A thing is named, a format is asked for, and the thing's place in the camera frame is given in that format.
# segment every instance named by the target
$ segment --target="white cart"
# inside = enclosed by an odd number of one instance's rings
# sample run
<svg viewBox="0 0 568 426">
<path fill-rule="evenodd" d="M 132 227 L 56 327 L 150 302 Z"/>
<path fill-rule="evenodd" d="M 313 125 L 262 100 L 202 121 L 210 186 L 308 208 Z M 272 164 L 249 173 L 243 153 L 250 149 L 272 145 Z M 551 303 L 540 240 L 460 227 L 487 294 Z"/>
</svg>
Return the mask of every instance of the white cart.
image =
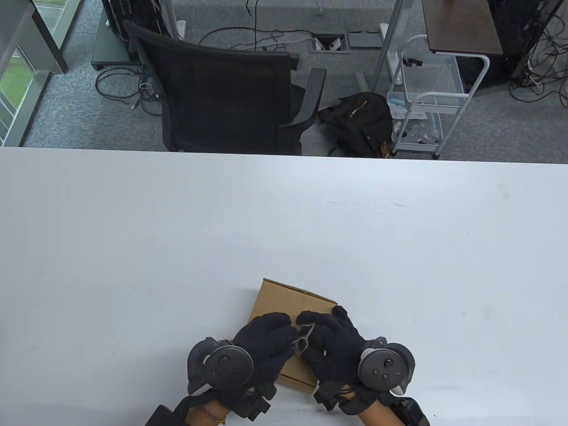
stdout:
<svg viewBox="0 0 568 426">
<path fill-rule="evenodd" d="M 457 56 L 483 61 L 483 69 L 469 93 L 463 92 Z M 431 52 L 427 35 L 422 34 L 410 38 L 400 47 L 398 59 L 387 100 L 401 107 L 404 114 L 400 128 L 393 134 L 391 156 L 400 149 L 426 151 L 432 152 L 432 158 L 436 160 L 485 77 L 489 58 L 476 53 Z M 397 77 L 402 80 L 402 91 L 393 91 Z M 440 114 L 454 115 L 446 135 Z"/>
</svg>

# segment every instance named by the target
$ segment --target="chair armrest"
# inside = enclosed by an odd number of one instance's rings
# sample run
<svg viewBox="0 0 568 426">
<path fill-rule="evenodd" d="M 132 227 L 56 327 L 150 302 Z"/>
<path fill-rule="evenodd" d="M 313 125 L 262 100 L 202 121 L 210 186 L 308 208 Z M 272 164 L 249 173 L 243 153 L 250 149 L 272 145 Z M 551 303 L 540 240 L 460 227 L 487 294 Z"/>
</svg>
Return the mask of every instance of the chair armrest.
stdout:
<svg viewBox="0 0 568 426">
<path fill-rule="evenodd" d="M 280 128 L 298 127 L 301 128 L 301 131 L 303 132 L 315 122 L 326 74 L 327 70 L 323 68 L 311 69 L 300 111 L 290 123 L 283 124 Z"/>
</svg>

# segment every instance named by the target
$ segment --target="dark wooden desktop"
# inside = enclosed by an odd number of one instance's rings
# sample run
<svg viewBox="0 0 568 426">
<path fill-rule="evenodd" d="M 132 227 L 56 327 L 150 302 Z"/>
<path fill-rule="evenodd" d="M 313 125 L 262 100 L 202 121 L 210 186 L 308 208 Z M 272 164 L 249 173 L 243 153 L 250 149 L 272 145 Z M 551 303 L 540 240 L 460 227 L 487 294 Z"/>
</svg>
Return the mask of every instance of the dark wooden desktop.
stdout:
<svg viewBox="0 0 568 426">
<path fill-rule="evenodd" d="M 433 52 L 502 55 L 487 0 L 422 0 Z"/>
</svg>

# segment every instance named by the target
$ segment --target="forearm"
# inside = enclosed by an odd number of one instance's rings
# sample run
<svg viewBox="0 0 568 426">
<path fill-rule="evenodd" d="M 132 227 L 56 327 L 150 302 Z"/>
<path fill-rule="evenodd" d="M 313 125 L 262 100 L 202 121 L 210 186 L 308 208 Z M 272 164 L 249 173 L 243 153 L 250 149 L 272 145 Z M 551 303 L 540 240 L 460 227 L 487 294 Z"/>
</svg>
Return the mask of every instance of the forearm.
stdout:
<svg viewBox="0 0 568 426">
<path fill-rule="evenodd" d="M 344 395 L 347 399 L 355 397 L 355 392 Z M 404 426 L 404 423 L 379 401 L 375 401 L 373 405 L 367 408 L 358 416 L 365 426 Z"/>
<path fill-rule="evenodd" d="M 213 400 L 201 408 L 190 408 L 185 418 L 185 423 L 190 426 L 217 426 L 217 420 L 224 420 L 231 412 L 227 407 L 223 407 L 219 402 Z"/>
</svg>

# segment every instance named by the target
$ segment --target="bracelet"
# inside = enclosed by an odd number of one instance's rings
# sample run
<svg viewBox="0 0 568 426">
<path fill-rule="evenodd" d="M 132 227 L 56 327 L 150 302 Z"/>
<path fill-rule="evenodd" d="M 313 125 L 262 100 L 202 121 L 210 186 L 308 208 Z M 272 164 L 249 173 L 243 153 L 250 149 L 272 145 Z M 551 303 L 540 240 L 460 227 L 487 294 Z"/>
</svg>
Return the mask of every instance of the bracelet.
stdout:
<svg viewBox="0 0 568 426">
<path fill-rule="evenodd" d="M 197 408 L 198 410 L 200 410 L 203 414 L 205 414 L 207 417 L 209 417 L 211 420 L 216 421 L 217 423 L 223 423 L 223 424 L 225 423 L 225 419 L 219 420 L 219 419 L 213 417 L 211 414 L 209 414 L 209 413 L 207 412 L 207 410 L 205 410 L 205 408 L 203 408 L 203 407 L 201 407 L 201 406 L 198 406 L 198 407 L 196 407 L 196 408 Z"/>
</svg>

